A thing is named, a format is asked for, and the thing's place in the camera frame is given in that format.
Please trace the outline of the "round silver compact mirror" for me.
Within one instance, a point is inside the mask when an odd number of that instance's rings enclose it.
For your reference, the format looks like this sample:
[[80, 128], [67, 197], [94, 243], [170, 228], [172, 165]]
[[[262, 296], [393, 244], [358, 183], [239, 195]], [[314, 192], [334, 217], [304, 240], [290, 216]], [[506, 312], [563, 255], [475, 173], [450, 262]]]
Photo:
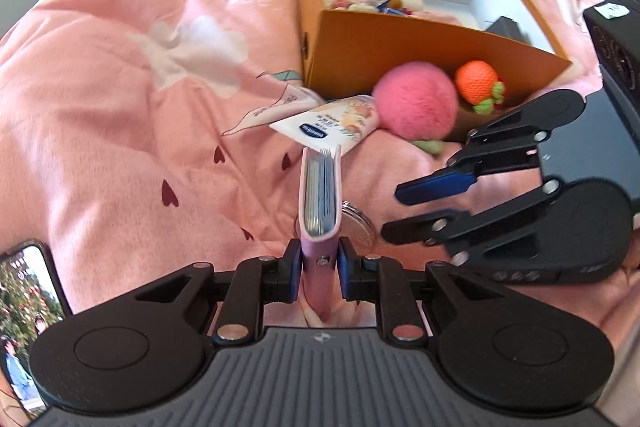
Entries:
[[378, 241], [378, 232], [371, 220], [348, 200], [342, 205], [340, 235], [348, 237], [360, 255], [371, 254]]

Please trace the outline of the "pink card holder wallet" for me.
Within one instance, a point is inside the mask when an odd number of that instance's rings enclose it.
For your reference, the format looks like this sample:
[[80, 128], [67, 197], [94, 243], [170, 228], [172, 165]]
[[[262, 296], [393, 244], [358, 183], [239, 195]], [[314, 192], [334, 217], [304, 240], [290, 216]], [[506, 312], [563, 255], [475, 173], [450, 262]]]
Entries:
[[298, 190], [298, 238], [306, 303], [319, 319], [331, 314], [342, 223], [341, 147], [303, 150]]

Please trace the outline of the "orange crochet strawberry toy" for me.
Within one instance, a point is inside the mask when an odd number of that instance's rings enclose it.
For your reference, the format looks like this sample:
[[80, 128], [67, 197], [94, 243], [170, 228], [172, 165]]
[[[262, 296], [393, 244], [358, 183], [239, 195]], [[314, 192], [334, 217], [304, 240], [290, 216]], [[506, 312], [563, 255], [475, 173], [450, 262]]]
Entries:
[[454, 84], [461, 98], [480, 115], [495, 113], [506, 95], [506, 87], [495, 69], [484, 61], [471, 61], [459, 67]]

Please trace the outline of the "pink fluffy pompom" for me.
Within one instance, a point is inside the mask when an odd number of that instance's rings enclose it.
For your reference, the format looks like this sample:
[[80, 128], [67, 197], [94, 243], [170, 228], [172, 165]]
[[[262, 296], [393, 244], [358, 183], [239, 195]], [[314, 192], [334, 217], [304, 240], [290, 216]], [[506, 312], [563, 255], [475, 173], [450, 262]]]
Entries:
[[381, 127], [399, 138], [442, 140], [454, 129], [459, 108], [456, 88], [431, 63], [391, 69], [378, 80], [372, 96]]

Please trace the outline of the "smartphone with photo screen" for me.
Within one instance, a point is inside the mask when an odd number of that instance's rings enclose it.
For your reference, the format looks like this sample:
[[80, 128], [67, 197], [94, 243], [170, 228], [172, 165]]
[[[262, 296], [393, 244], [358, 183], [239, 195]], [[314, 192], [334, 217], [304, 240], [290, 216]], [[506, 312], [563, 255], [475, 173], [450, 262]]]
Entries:
[[1, 253], [1, 424], [26, 426], [47, 408], [30, 351], [51, 325], [72, 314], [49, 246], [38, 239]]

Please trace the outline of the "orange cardboard box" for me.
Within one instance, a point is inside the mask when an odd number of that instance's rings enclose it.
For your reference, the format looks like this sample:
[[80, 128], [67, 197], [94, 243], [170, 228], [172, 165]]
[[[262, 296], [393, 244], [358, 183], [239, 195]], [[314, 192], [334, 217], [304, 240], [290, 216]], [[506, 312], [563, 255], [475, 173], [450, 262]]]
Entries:
[[[570, 59], [533, 0], [423, 0], [452, 15], [454, 25], [414, 16], [330, 10], [324, 0], [298, 0], [304, 83], [323, 98], [370, 92], [392, 68], [429, 62], [448, 75], [482, 60], [506, 85], [506, 106], [522, 103], [570, 67]], [[488, 34], [498, 17], [515, 20], [530, 45]]]

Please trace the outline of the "pink patterned duvet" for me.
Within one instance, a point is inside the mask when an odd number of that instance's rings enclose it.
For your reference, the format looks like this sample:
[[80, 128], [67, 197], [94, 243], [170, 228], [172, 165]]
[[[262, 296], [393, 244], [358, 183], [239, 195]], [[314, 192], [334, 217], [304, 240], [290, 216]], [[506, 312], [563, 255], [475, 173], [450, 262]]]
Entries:
[[[577, 72], [601, 87], [582, 10], [601, 0], [532, 0]], [[302, 147], [268, 126], [223, 135], [277, 102], [277, 72], [302, 72], [297, 0], [40, 0], [1, 40], [1, 248], [51, 247], [79, 312], [206, 260], [232, 270], [280, 256], [294, 235]], [[437, 206], [480, 212], [538, 184], [535, 171], [483, 176], [422, 206], [394, 199], [433, 159], [383, 130], [343, 159], [343, 194], [378, 230]], [[587, 286], [523, 293], [601, 327], [616, 375], [599, 409], [639, 426], [639, 231], [623, 268]]]

